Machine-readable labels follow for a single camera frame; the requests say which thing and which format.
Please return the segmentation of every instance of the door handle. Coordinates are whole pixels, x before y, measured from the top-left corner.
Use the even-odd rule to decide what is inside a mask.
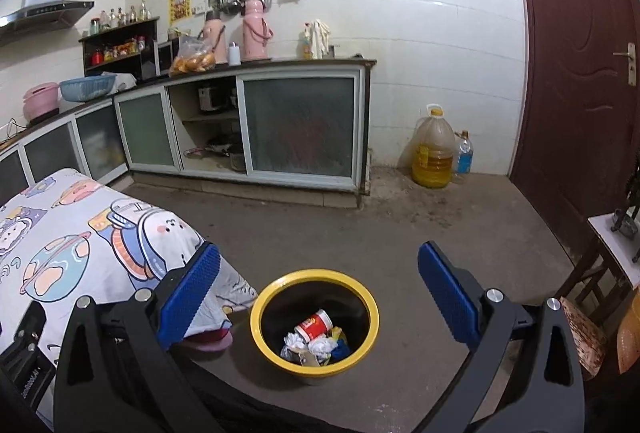
[[[634,43],[629,43],[627,46],[626,52],[613,52],[614,56],[627,58],[629,60],[629,77],[628,83],[629,86],[636,85],[636,45]]]

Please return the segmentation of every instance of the cartoon bedsheet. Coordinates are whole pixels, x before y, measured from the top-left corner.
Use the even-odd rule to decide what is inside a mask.
[[[0,352],[32,300],[46,315],[40,349],[56,363],[74,302],[128,299],[183,267],[202,237],[178,216],[63,169],[0,207]],[[255,290],[224,259],[186,337],[230,328]],[[39,413],[52,420],[52,387]]]

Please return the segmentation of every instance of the cooking oil jug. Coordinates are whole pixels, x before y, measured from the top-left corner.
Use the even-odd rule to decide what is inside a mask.
[[[441,106],[428,104],[427,110],[429,118],[420,124],[414,137],[412,177],[421,186],[443,188],[451,180],[456,136],[444,120]]]

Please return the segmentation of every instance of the brown door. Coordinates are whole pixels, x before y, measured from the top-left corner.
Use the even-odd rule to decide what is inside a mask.
[[[529,77],[511,180],[571,256],[586,219],[611,212],[638,146],[638,87],[626,52],[638,44],[639,0],[527,0]]]

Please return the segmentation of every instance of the trash bin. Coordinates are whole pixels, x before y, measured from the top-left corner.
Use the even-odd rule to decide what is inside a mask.
[[[344,331],[351,355],[320,367],[299,366],[281,358],[287,333],[320,308]],[[354,278],[334,270],[308,269],[284,275],[265,288],[252,308],[250,324],[255,344],[269,361],[313,383],[359,363],[378,336],[380,316],[373,296]]]

